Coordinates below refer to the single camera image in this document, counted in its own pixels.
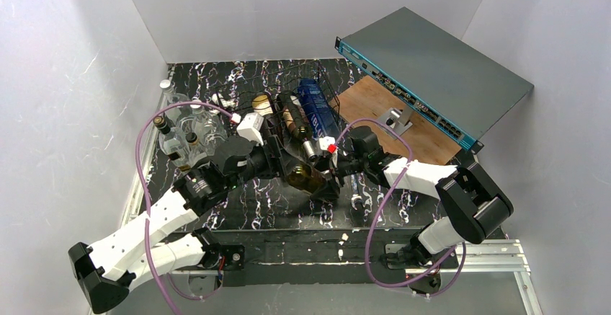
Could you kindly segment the dark wine bottle gold cap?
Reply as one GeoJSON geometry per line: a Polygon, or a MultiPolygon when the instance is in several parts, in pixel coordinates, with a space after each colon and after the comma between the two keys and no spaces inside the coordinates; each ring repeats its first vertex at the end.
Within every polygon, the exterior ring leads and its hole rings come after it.
{"type": "Polygon", "coordinates": [[[268,94],[260,94],[252,100],[251,106],[253,110],[260,114],[267,122],[270,128],[277,127],[277,114],[272,105],[272,100],[268,94]]]}

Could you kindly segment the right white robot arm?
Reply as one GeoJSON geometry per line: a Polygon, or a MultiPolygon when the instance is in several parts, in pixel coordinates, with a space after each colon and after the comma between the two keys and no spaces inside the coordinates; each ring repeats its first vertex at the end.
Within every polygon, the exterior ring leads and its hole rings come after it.
{"type": "Polygon", "coordinates": [[[363,174],[390,192],[409,190],[435,198],[445,209],[445,216],[414,234],[405,247],[388,253],[388,261],[425,265],[436,254],[463,242],[480,244],[514,212],[511,201],[477,162],[466,167],[435,165],[391,154],[366,125],[345,135],[352,143],[348,152],[339,150],[335,137],[317,140],[324,156],[321,168],[330,171],[336,182],[363,174]]]}

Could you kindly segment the clear bottle gold label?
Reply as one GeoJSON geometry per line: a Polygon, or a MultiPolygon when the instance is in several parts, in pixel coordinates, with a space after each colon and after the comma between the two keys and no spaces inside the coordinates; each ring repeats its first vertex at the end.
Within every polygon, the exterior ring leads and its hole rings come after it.
{"type": "Polygon", "coordinates": [[[169,157],[172,163],[181,172],[188,172],[189,146],[178,128],[166,118],[165,114],[158,115],[153,119],[153,124],[159,131],[159,147],[169,157]]]}

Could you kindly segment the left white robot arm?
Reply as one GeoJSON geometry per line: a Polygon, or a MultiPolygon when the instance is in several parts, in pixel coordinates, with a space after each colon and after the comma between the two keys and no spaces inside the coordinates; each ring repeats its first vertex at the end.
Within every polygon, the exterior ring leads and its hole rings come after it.
{"type": "Polygon", "coordinates": [[[197,161],[146,212],[99,241],[74,244],[68,258],[91,310],[103,314],[141,283],[200,264],[207,254],[218,251],[204,229],[162,247],[155,245],[225,201],[244,183],[255,178],[287,179],[301,162],[277,136],[261,146],[231,136],[212,156],[197,161]]]}

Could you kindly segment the dark wine bottle silver cap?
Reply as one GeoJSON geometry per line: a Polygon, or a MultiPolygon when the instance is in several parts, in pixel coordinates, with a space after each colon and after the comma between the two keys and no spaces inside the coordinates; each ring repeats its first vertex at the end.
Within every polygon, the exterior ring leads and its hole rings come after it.
{"type": "Polygon", "coordinates": [[[313,195],[318,190],[324,188],[327,183],[325,177],[308,164],[295,165],[288,173],[286,182],[308,195],[313,195]]]}

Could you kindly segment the clear bottle brown neck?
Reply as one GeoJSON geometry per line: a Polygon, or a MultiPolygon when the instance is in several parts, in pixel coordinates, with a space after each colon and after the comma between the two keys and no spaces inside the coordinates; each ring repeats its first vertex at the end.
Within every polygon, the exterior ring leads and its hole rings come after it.
{"type": "Polygon", "coordinates": [[[211,151],[209,146],[205,142],[202,142],[196,133],[189,132],[185,138],[189,146],[189,166],[195,168],[195,165],[201,159],[211,155],[211,151]]]}

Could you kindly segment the clear bottle dark label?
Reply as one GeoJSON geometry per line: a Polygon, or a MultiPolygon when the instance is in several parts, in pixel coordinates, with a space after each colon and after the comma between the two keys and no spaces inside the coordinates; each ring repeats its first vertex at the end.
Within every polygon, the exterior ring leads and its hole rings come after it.
{"type": "Polygon", "coordinates": [[[217,115],[209,112],[202,105],[190,105],[187,116],[178,122],[179,127],[187,133],[195,133],[199,141],[206,146],[215,146],[227,139],[228,134],[217,115]]]}

